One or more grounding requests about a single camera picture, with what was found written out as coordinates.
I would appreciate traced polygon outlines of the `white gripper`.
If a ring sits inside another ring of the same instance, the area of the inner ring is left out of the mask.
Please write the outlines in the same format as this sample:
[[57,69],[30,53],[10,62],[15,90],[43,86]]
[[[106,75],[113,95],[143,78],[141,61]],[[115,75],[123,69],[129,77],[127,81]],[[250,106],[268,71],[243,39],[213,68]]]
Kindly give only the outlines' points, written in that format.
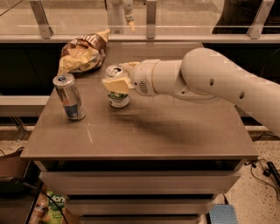
[[139,61],[121,63],[126,72],[131,72],[130,77],[127,73],[116,77],[105,78],[102,80],[104,87],[118,94],[128,94],[130,90],[135,89],[139,95],[155,96],[157,95],[152,84],[152,74],[155,65],[159,59],[147,59]]

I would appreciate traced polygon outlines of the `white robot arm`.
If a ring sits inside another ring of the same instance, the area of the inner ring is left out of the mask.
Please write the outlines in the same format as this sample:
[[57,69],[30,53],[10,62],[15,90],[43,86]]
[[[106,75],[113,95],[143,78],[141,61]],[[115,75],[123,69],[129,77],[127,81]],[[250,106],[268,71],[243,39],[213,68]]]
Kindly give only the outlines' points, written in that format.
[[181,60],[147,59],[124,65],[125,72],[102,80],[111,92],[170,95],[189,102],[232,102],[280,136],[280,85],[237,66],[222,54],[196,48]]

